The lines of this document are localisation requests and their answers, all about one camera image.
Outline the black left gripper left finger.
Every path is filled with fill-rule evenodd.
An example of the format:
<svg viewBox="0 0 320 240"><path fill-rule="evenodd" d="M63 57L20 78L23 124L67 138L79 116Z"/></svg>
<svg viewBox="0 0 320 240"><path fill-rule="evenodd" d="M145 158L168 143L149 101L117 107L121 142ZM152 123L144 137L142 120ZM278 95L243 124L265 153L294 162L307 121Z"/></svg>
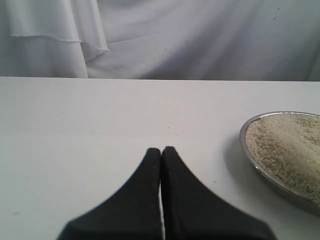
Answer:
<svg viewBox="0 0 320 240"><path fill-rule="evenodd" d="M60 240L160 240L161 152L149 148L141 163L109 199L69 221Z"/></svg>

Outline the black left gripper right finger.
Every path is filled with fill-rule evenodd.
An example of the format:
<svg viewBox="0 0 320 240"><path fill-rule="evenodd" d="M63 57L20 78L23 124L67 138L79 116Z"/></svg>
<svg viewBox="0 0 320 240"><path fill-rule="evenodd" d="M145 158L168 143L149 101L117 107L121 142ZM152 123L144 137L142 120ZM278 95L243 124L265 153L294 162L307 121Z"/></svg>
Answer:
<svg viewBox="0 0 320 240"><path fill-rule="evenodd" d="M265 222L209 190L172 146L162 152L161 200L167 240L276 239Z"/></svg>

